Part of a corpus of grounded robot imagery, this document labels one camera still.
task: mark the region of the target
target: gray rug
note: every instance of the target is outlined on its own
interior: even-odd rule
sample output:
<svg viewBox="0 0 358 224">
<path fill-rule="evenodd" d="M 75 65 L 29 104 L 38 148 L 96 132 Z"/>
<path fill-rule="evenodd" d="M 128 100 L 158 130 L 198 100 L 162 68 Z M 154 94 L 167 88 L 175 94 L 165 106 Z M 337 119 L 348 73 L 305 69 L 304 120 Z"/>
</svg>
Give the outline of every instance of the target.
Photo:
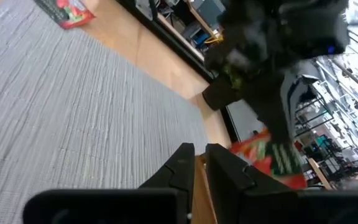
<svg viewBox="0 0 358 224">
<path fill-rule="evenodd" d="M 0 223 L 43 190 L 137 187 L 182 142 L 208 142 L 197 107 L 31 0 L 0 4 Z"/>
</svg>

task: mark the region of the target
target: gray carpet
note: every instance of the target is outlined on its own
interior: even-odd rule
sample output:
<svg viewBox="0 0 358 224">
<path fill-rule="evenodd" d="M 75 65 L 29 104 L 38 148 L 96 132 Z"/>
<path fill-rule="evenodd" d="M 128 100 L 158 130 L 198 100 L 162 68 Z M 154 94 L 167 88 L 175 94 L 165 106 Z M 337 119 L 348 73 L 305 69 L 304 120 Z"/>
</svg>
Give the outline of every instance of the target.
<svg viewBox="0 0 358 224">
<path fill-rule="evenodd" d="M 197 107 L 31 0 L 0 4 L 0 223 L 42 190 L 137 187 L 182 142 L 208 142 Z"/>
</svg>

